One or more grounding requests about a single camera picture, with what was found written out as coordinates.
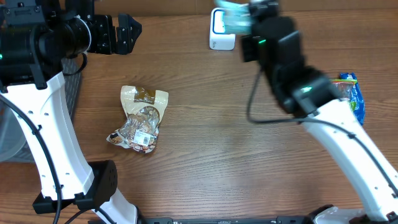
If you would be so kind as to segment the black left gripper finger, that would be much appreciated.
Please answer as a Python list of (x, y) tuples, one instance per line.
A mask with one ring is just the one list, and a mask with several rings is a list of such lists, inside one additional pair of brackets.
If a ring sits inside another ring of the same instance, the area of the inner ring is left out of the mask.
[(118, 15), (118, 39), (137, 39), (142, 32), (142, 25), (129, 14)]
[(127, 55), (130, 54), (134, 48), (136, 43), (136, 39), (134, 38), (118, 38), (117, 46), (116, 46), (116, 53), (119, 55)]

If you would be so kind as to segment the teal snack packet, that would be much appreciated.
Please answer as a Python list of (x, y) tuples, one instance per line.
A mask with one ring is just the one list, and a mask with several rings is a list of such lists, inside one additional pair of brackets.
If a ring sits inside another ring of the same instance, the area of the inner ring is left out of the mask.
[(214, 0), (215, 5), (224, 10), (222, 20), (227, 34), (248, 35), (251, 33), (253, 19), (249, 3), (239, 4), (224, 0)]

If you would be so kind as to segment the beige nut snack bag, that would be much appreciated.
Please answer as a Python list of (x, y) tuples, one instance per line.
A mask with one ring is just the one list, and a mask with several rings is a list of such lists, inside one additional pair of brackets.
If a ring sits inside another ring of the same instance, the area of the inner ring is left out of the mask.
[(166, 91), (124, 85), (120, 99), (126, 122), (106, 138), (107, 142), (143, 154), (152, 152), (157, 144), (169, 94)]

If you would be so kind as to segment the green candy packet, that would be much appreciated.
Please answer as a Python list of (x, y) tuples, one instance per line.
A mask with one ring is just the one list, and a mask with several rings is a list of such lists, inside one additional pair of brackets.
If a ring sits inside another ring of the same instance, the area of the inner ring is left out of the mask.
[(337, 87), (340, 92), (340, 98), (349, 103), (352, 111), (356, 109), (357, 102), (354, 97), (354, 87), (357, 84), (353, 79), (332, 79), (331, 82)]

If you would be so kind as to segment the blue snack packet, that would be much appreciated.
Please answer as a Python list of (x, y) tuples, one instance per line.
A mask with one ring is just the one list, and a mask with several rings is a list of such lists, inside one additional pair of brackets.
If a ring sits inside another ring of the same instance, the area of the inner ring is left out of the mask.
[(366, 109), (357, 76), (355, 75), (355, 73), (340, 73), (340, 78), (344, 80), (354, 80), (354, 86), (351, 91), (350, 103), (356, 119), (358, 120), (360, 125), (363, 125), (366, 115)]

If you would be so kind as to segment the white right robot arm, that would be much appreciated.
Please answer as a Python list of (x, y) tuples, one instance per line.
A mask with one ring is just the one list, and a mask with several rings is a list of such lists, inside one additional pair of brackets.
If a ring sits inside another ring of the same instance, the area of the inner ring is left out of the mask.
[(321, 71), (306, 65), (294, 20), (277, 1), (251, 1), (250, 33), (242, 38), (244, 60), (257, 61), (290, 121), (304, 126), (330, 153), (358, 194), (360, 209), (325, 205), (304, 223), (396, 223), (397, 171), (377, 148)]

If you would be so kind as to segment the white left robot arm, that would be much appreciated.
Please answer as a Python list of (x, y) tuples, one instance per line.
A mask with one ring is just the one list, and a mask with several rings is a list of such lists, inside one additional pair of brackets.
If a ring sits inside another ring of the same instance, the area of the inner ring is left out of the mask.
[(112, 25), (94, 13), (93, 1), (6, 1), (1, 6), (1, 101), (13, 110), (37, 166), (38, 214), (75, 204), (104, 223), (144, 223), (139, 209), (118, 189), (111, 160), (88, 162), (67, 108), (62, 60), (88, 53), (132, 52), (142, 26), (129, 14)]

